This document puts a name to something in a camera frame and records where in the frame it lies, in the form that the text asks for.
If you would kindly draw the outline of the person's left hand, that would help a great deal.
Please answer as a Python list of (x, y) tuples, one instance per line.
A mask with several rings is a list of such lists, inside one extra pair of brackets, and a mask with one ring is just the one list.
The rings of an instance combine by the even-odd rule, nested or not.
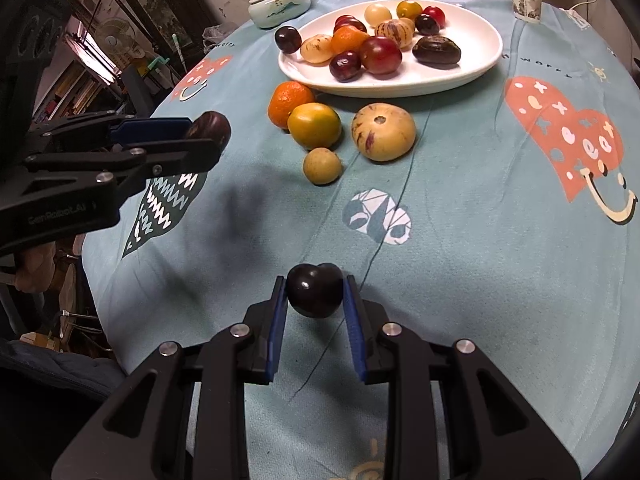
[(15, 274), (14, 286), (20, 292), (40, 294), (51, 285), (55, 272), (55, 244), (48, 243), (24, 253), (24, 263)]

